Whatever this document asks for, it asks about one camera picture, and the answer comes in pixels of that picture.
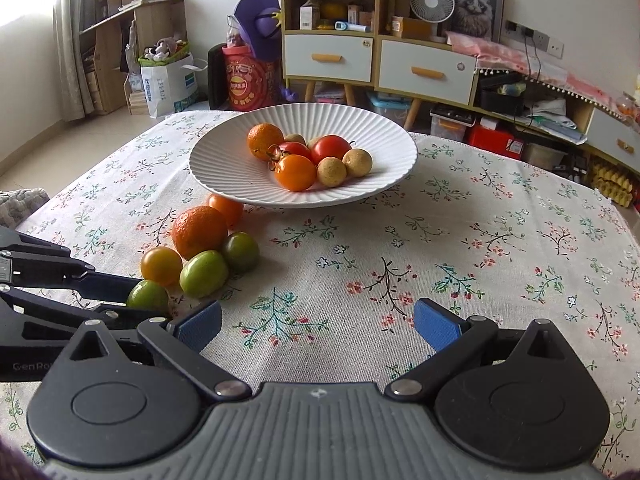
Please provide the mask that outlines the yellow orange tomato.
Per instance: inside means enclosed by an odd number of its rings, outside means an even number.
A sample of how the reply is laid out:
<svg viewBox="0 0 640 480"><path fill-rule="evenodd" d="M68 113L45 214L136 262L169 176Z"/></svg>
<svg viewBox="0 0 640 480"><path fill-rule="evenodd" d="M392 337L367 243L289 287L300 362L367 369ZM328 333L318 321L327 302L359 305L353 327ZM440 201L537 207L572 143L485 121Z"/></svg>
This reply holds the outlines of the yellow orange tomato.
<svg viewBox="0 0 640 480"><path fill-rule="evenodd" d="M178 284L182 258L173 249L158 246L148 250L140 261L142 278L165 288Z"/></svg>

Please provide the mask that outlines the green oval tomato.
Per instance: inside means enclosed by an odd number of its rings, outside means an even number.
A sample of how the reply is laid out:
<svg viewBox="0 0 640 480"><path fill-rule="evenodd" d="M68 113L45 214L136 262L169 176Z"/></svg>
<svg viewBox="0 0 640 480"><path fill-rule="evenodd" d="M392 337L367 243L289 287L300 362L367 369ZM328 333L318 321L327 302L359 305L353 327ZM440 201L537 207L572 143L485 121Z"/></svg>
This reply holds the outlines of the green oval tomato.
<svg viewBox="0 0 640 480"><path fill-rule="evenodd" d="M200 299L221 289L229 277L224 256L216 250L200 252L183 267L179 285L186 296Z"/></svg>

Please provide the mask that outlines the dark green tomato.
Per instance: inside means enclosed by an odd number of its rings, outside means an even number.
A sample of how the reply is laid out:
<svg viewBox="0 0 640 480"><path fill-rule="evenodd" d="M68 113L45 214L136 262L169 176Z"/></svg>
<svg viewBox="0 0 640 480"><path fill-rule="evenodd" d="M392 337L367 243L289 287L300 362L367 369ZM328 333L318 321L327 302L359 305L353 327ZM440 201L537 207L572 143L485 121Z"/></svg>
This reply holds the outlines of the dark green tomato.
<svg viewBox="0 0 640 480"><path fill-rule="evenodd" d="M230 234L221 247L221 253L234 273L255 269L260 259L259 246L247 232Z"/></svg>

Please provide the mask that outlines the large orange mandarin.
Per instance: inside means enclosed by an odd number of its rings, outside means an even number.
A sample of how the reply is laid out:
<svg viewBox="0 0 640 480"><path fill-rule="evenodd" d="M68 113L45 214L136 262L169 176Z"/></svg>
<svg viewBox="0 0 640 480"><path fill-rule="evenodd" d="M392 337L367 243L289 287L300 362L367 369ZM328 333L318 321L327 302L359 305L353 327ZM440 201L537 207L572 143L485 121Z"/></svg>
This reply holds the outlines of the large orange mandarin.
<svg viewBox="0 0 640 480"><path fill-rule="evenodd" d="M184 260L201 252L218 250L228 235L224 216L209 206L197 206L179 214L171 229L175 250Z"/></svg>

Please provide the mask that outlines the orange round tomato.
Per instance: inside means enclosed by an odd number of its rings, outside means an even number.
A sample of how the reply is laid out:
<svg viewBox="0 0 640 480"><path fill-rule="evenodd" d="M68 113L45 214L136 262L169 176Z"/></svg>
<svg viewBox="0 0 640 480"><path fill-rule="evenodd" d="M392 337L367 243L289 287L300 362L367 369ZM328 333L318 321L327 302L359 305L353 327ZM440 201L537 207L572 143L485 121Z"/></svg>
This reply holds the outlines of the orange round tomato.
<svg viewBox="0 0 640 480"><path fill-rule="evenodd" d="M314 185L317 170L314 163L302 155L286 155L274 167L278 183L291 192L303 192Z"/></svg>

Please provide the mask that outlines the tan longan fruit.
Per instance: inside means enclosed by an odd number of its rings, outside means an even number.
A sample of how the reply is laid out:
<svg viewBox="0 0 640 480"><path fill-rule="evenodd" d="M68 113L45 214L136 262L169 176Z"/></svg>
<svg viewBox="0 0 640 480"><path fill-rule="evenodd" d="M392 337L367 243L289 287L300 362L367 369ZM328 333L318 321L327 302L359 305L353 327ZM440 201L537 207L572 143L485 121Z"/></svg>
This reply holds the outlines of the tan longan fruit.
<svg viewBox="0 0 640 480"><path fill-rule="evenodd" d="M371 155L361 148L352 148L347 151L342 158L342 163L349 177L352 178L365 177L367 174L370 174L373 166Z"/></svg>
<svg viewBox="0 0 640 480"><path fill-rule="evenodd" d="M295 142L299 144L306 144L306 141L303 136L297 133L291 133L284 137L285 142Z"/></svg>
<svg viewBox="0 0 640 480"><path fill-rule="evenodd" d="M318 181L326 188L336 188L347 178L347 169L341 159L326 157L317 166Z"/></svg>

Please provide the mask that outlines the red tomato with stem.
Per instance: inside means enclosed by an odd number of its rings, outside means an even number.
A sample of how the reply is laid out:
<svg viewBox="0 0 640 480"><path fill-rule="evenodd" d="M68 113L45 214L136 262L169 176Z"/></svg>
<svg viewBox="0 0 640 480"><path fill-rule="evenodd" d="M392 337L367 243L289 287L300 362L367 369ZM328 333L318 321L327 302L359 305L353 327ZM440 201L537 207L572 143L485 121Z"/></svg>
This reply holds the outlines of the red tomato with stem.
<svg viewBox="0 0 640 480"><path fill-rule="evenodd" d="M281 159L291 155L303 156L306 159L311 159L311 151L303 143L298 142L282 142L280 144L271 144L267 148L267 155L269 157L268 167L270 171L276 170L277 163Z"/></svg>

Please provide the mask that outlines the small orange mandarin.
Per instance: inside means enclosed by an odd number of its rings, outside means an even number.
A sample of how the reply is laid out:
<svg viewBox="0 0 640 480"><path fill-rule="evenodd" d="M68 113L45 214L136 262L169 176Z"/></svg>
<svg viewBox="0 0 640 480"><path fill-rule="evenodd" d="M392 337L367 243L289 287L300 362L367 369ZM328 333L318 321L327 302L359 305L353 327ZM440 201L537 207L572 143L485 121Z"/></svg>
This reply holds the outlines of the small orange mandarin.
<svg viewBox="0 0 640 480"><path fill-rule="evenodd" d="M248 130L246 136L247 147L254 157L270 161L269 149L273 145L280 145L284 142L284 135L279 127L268 122L258 124Z"/></svg>

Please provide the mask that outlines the large red tomato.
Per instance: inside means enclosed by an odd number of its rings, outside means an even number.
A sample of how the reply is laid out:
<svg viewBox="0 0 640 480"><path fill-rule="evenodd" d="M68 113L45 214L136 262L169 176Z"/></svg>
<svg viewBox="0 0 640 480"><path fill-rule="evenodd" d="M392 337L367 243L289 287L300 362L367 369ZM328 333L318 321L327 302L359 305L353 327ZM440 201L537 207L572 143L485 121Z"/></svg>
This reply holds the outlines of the large red tomato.
<svg viewBox="0 0 640 480"><path fill-rule="evenodd" d="M334 157L342 160L344 155L352 148L352 146L340 136L322 136L310 149L311 160L315 165L319 165L322 159Z"/></svg>

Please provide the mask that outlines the white paper shopping bag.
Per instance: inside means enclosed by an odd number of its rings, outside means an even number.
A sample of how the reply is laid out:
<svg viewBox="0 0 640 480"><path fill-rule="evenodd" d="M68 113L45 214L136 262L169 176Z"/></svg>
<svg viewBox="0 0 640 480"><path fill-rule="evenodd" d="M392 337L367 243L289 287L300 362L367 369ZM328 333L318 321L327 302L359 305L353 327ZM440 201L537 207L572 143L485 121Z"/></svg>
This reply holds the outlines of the white paper shopping bag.
<svg viewBox="0 0 640 480"><path fill-rule="evenodd" d="M198 99L198 74L207 69L208 64L192 54L166 65L142 66L149 115L157 119L184 112Z"/></svg>

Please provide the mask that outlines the red box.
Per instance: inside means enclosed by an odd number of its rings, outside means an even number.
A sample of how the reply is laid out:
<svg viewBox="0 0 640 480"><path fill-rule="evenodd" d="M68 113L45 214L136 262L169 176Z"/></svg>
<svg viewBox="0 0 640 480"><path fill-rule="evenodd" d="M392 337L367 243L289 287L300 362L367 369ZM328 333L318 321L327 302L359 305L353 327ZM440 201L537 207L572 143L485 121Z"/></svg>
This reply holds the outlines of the red box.
<svg viewBox="0 0 640 480"><path fill-rule="evenodd" d="M512 159L521 159L524 150L524 142L510 132L488 129L480 124L469 130L466 140L474 148Z"/></svg>

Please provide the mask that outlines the grey curtain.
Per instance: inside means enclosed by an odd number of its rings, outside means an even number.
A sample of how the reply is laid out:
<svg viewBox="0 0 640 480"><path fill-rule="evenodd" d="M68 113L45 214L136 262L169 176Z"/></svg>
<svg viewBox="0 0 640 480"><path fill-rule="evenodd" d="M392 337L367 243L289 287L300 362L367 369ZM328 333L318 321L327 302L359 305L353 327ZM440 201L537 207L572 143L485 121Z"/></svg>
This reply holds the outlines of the grey curtain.
<svg viewBox="0 0 640 480"><path fill-rule="evenodd" d="M53 30L58 55L58 91L62 118L66 122L84 119L94 111L80 47L80 31L86 24L88 1L56 0L53 7Z"/></svg>

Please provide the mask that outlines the wooden bookshelf desk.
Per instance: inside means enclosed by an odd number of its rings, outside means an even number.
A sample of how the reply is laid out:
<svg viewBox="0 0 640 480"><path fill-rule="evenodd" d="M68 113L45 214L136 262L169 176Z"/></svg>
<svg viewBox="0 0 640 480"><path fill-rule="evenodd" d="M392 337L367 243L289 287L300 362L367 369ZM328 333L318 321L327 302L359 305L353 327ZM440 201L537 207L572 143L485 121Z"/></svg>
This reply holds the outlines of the wooden bookshelf desk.
<svg viewBox="0 0 640 480"><path fill-rule="evenodd" d="M184 0L93 0L93 11L79 39L94 111L143 114L142 83L128 77L130 64L158 40L186 39Z"/></svg>

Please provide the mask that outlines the pink cloth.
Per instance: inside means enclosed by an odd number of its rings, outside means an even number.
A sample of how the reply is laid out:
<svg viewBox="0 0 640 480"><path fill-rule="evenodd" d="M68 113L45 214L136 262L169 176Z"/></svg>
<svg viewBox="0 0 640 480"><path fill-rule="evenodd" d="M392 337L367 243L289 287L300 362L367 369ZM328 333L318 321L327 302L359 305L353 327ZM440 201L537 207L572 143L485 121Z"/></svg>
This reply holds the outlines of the pink cloth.
<svg viewBox="0 0 640 480"><path fill-rule="evenodd" d="M460 54L477 59L476 65L482 70L508 70L537 79L544 84L583 96L610 110L615 108L615 100L601 88L585 78L544 59L544 56L528 44L525 51L512 49L503 44L447 32L447 44Z"/></svg>

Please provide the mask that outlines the wooden cabinet with drawers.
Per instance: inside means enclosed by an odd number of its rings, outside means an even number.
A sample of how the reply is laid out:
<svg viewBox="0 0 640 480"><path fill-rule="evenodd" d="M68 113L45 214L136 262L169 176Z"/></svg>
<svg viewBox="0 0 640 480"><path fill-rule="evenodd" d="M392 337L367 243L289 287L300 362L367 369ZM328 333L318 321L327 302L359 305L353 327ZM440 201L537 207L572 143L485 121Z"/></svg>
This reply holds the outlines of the wooden cabinet with drawers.
<svg viewBox="0 0 640 480"><path fill-rule="evenodd" d="M334 81L347 91L370 88L405 96L410 114L425 102L478 112L477 59L432 41L432 26L401 13L399 0L281 0L285 78ZM639 165L639 137L617 108L618 94L638 72L639 0L504 0L501 39L512 49L530 44L545 60L595 84L614 110L573 92L522 76L530 91L547 90L567 102L579 139L622 164Z"/></svg>

